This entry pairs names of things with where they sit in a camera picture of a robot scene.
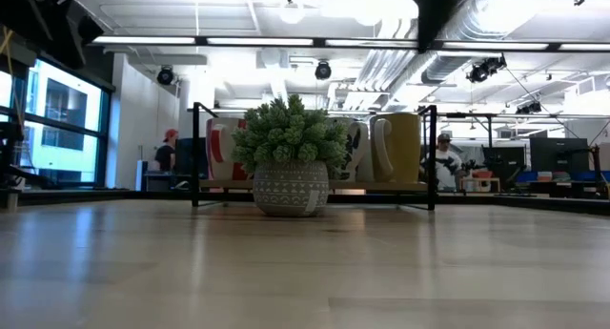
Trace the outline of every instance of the man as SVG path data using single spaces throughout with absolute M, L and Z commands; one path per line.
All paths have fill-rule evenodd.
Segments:
M 439 191 L 455 191 L 456 178 L 463 177 L 461 170 L 461 159 L 458 154 L 449 151 L 451 137 L 448 134 L 440 134 L 437 138 L 437 181 Z M 424 173 L 426 159 L 421 160 L 419 170 Z
M 175 142 L 178 140 L 178 131 L 169 129 L 165 132 L 165 145 L 156 150 L 154 160 L 157 162 L 159 171 L 171 172 L 175 166 Z

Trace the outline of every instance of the cap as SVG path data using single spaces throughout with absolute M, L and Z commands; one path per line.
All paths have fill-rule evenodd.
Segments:
M 437 140 L 438 141 L 446 140 L 446 141 L 450 141 L 451 142 L 451 136 L 448 135 L 448 134 L 439 134 Z
M 165 132 L 165 139 L 163 139 L 163 142 L 167 142 L 170 140 L 170 138 L 174 137 L 178 135 L 178 130 L 175 129 L 169 129 Z

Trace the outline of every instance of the spotlight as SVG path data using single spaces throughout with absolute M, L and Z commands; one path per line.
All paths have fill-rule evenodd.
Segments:
M 525 106 L 521 106 L 515 112 L 516 114 L 529 114 L 529 113 L 540 113 L 542 112 L 542 105 L 539 101 L 531 102 Z
M 535 101 L 535 102 L 531 103 L 529 108 L 530 108 L 530 112 L 531 113 L 540 113 L 540 112 L 542 112 L 542 106 L 540 105 L 540 103 L 538 101 Z
M 482 63 L 473 65 L 466 78 L 472 83 L 483 82 L 502 68 L 506 68 L 504 54 L 501 57 L 486 58 Z
M 327 61 L 320 61 L 315 68 L 315 78 L 318 80 L 326 80 L 331 77 L 332 74 L 331 66 Z
M 163 66 L 161 67 L 161 72 L 156 77 L 156 80 L 159 84 L 164 86 L 170 86 L 173 82 L 173 67 L 172 66 Z

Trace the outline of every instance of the coffee mug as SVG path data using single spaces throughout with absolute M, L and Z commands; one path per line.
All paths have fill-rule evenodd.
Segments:
M 371 138 L 375 181 L 417 182 L 421 145 L 418 115 L 376 115 L 371 119 Z
M 209 180 L 246 180 L 248 174 L 241 163 L 234 162 L 231 154 L 235 142 L 231 134 L 236 128 L 245 128 L 246 121 L 238 118 L 212 118 L 206 123 L 206 152 L 210 166 Z
M 347 142 L 345 163 L 341 166 L 338 180 L 356 181 L 356 170 L 360 160 L 364 157 L 369 140 L 369 128 L 365 123 L 359 122 L 349 117 L 332 117 L 327 119 L 327 123 L 343 123 L 347 126 Z

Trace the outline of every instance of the yellow mug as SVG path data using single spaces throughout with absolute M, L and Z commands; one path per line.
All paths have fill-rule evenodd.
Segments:
M 375 181 L 415 183 L 419 173 L 419 116 L 380 114 L 371 119 Z

